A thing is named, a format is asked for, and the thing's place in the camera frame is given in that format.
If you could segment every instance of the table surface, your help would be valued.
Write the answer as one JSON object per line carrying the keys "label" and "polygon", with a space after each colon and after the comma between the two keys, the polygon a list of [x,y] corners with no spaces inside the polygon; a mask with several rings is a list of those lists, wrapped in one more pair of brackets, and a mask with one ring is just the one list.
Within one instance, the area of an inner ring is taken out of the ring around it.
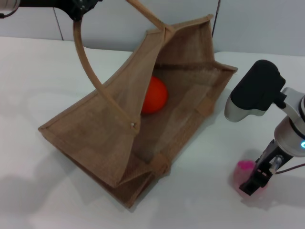
{"label": "table surface", "polygon": [[[259,59],[274,62],[286,86],[304,90],[305,57],[219,52],[238,72],[215,113],[173,164],[171,174],[131,210],[47,142],[37,128],[93,90],[72,42],[0,38],[1,229],[236,229],[303,226],[305,168],[277,175],[265,192],[242,199],[230,176],[240,159],[257,159],[284,113],[239,123],[224,117],[231,90]],[[86,49],[104,82],[130,52]],[[304,163],[294,158],[285,167]]]}

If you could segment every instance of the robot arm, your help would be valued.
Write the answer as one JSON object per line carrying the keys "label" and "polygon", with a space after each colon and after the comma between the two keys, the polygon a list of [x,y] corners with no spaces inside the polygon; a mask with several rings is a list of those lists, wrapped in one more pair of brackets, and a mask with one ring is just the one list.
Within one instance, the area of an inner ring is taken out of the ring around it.
{"label": "robot arm", "polygon": [[0,0],[0,11],[11,11],[0,18],[12,15],[18,7],[55,7],[66,12],[73,21],[79,21],[102,0]]}
{"label": "robot arm", "polygon": [[239,187],[248,195],[264,187],[292,157],[305,156],[305,94],[292,88],[281,91],[284,84],[285,79],[273,63],[257,61],[231,92],[225,106],[225,117],[232,122],[248,115],[262,116],[272,103],[287,114],[275,129],[275,139],[257,159],[251,176]]}

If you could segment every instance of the bag handle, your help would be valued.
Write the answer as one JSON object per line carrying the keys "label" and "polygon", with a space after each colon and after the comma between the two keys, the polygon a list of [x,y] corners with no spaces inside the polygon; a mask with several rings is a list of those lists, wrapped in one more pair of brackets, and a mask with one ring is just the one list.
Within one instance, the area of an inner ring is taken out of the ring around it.
{"label": "bag handle", "polygon": [[167,42],[172,35],[175,33],[176,29],[168,24],[162,22],[156,15],[154,15],[149,9],[147,9],[138,0],[126,0],[129,4],[135,7],[144,17],[146,17],[152,24],[154,24],[159,30],[163,31],[165,29],[165,42]]}
{"label": "bag handle", "polygon": [[82,39],[81,39],[81,20],[80,21],[75,21],[73,23],[73,36],[74,36],[74,42],[75,42],[75,47],[76,51],[78,54],[78,57],[81,61],[81,65],[83,69],[85,70],[89,80],[93,84],[93,86],[96,88],[98,93],[105,99],[108,107],[119,117],[120,120],[122,120],[122,124],[125,128],[131,129],[133,133],[136,135],[139,133],[140,130],[140,121],[135,121],[132,120],[128,114],[116,103],[116,101],[112,98],[112,96],[108,93],[106,88],[102,85],[100,80],[97,78],[96,74],[94,73],[84,46],[82,44]]}

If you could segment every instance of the orange ball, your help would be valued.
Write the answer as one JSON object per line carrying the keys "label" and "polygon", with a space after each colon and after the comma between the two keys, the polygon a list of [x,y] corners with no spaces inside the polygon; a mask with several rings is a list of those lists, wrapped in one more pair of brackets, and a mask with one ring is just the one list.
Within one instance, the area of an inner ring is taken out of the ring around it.
{"label": "orange ball", "polygon": [[146,92],[142,114],[152,114],[160,111],[166,104],[167,98],[168,93],[165,84],[152,76]]}

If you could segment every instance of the burlap tote bag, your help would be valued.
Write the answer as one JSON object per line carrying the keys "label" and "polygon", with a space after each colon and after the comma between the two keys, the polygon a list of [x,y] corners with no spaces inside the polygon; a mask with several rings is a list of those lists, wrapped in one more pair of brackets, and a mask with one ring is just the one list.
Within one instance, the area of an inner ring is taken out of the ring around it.
{"label": "burlap tote bag", "polygon": [[[131,207],[213,112],[236,68],[214,60],[212,15],[175,25],[161,22],[137,0],[128,0],[156,30],[103,85],[81,41],[81,21],[73,25],[83,68],[96,90],[39,128],[43,136]],[[152,74],[168,89],[166,106],[141,116]]]}

